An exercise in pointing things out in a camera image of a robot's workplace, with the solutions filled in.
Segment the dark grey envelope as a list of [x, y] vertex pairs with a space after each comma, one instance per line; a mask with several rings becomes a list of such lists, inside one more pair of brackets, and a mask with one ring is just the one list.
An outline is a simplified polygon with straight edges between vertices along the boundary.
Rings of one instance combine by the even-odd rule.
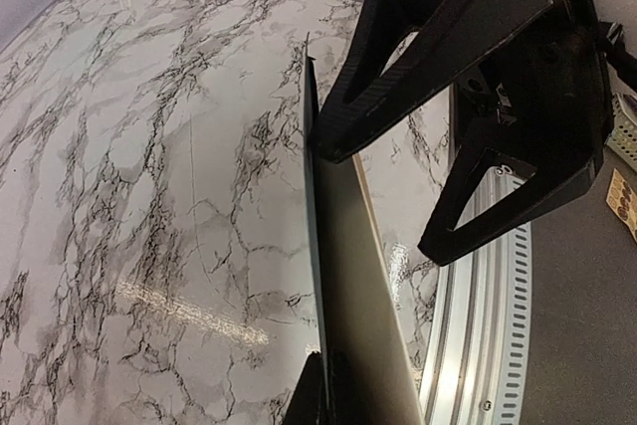
[[304, 145], [308, 237], [318, 316], [327, 424], [379, 424], [360, 372], [359, 312], [362, 207], [354, 156], [321, 159]]

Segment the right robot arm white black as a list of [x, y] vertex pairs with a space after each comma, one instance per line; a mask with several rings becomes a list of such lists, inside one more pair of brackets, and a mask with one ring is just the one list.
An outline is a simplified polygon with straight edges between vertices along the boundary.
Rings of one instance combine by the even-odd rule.
[[341, 162], [443, 90], [456, 155], [419, 243], [445, 266], [582, 195], [636, 84], [624, 22], [593, 0], [364, 0], [311, 133]]

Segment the cream letter paper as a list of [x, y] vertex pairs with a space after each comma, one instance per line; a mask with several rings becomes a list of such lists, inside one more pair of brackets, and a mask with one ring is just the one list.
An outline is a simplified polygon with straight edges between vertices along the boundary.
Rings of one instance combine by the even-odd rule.
[[356, 318], [366, 400], [379, 424], [420, 424], [422, 412], [406, 343], [391, 294], [381, 237], [362, 160], [353, 160], [362, 207], [361, 287]]

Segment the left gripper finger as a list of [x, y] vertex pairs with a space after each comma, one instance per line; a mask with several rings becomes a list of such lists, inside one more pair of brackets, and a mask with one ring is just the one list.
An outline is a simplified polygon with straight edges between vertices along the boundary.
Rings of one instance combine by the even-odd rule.
[[322, 356], [312, 352], [290, 399], [283, 425], [327, 424], [326, 398]]

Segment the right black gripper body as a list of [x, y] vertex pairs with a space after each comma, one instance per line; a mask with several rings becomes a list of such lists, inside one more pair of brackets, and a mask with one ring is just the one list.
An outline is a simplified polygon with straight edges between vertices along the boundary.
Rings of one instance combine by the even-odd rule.
[[[502, 24], [545, 0], [474, 0]], [[510, 105], [467, 119], [475, 95], [456, 98], [459, 146], [450, 178], [479, 181], [509, 165], [527, 181], [592, 181], [611, 132], [607, 45], [593, 0], [551, 0], [483, 59], [488, 103], [502, 87]]]

